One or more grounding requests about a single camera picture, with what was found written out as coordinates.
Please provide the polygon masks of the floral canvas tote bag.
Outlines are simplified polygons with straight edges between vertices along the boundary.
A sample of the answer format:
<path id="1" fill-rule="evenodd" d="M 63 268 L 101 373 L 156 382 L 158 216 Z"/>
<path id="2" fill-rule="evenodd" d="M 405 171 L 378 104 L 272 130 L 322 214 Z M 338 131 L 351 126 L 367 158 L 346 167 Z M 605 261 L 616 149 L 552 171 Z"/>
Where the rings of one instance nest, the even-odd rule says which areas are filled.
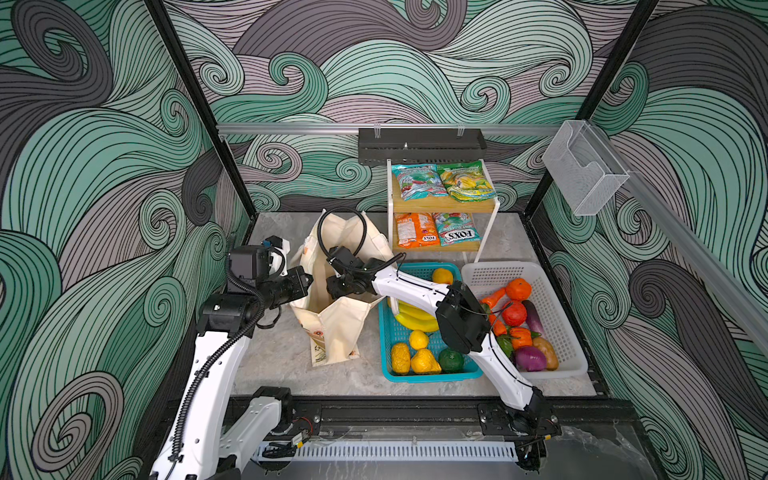
<path id="1" fill-rule="evenodd" d="M 357 345 L 368 314 L 381 301 L 376 294 L 362 293 L 334 299 L 327 290 L 327 279 L 335 271 L 326 260 L 327 250 L 343 246 L 354 250 L 363 240 L 358 257 L 387 260 L 393 252 L 385 235 L 366 214 L 343 219 L 329 213 L 312 225 L 298 253 L 291 260 L 313 277 L 307 296 L 290 303 L 293 314 L 309 337 L 311 365 L 328 366 L 359 357 Z"/>

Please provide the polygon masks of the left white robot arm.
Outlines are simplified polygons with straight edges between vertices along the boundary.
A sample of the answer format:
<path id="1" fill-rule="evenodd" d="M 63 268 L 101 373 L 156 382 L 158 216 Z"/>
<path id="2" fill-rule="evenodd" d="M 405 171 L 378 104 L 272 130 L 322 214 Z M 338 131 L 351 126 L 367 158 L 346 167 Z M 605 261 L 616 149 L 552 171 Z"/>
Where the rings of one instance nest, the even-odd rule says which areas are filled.
<path id="1" fill-rule="evenodd" d="M 288 392 L 256 395 L 223 431 L 234 380 L 251 339 L 272 309 L 309 293 L 302 267 L 248 286 L 244 293 L 213 294 L 201 307 L 192 368 L 171 431 L 154 461 L 151 479 L 240 479 L 266 436 L 280 424 Z"/>

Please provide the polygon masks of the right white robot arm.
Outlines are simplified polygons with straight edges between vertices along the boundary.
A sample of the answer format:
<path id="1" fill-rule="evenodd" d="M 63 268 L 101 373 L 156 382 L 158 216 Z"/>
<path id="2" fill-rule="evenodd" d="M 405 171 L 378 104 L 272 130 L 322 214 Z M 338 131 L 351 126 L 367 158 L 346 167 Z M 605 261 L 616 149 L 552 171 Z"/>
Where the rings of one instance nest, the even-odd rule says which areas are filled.
<path id="1" fill-rule="evenodd" d="M 495 387 L 515 431 L 536 440 L 561 434 L 551 405 L 502 351 L 483 304 L 466 285 L 458 280 L 450 285 L 435 283 L 402 272 L 403 252 L 388 260 L 367 261 L 342 246 L 325 249 L 323 254 L 335 272 L 327 279 L 333 298 L 372 293 L 434 316 L 446 346 L 471 358 Z"/>

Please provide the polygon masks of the yellow lemon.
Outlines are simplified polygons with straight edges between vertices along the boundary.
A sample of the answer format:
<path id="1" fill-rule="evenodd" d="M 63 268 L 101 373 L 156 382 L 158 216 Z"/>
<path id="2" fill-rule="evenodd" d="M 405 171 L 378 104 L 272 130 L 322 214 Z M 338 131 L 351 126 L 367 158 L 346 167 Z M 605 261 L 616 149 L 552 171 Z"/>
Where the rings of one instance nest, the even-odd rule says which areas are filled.
<path id="1" fill-rule="evenodd" d="M 409 345 L 414 351 L 427 349 L 429 340 L 429 336 L 420 330 L 413 330 L 409 335 Z"/>

